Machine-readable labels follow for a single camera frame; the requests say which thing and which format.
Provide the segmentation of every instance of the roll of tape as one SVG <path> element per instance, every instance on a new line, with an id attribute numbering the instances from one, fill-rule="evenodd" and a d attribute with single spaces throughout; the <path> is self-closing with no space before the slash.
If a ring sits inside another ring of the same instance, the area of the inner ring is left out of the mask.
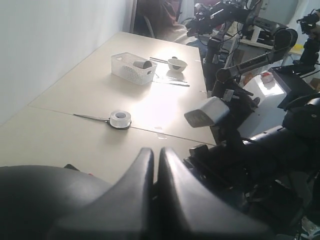
<path id="1" fill-rule="evenodd" d="M 127 111 L 113 111 L 110 115 L 110 125 L 116 129 L 125 129 L 131 125 L 131 114 Z"/>

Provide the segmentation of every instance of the white wall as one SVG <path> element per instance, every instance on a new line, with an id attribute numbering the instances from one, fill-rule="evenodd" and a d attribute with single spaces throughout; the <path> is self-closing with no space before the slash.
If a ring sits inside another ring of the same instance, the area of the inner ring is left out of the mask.
<path id="1" fill-rule="evenodd" d="M 0 0 L 0 125 L 118 31 L 134 0 Z"/>

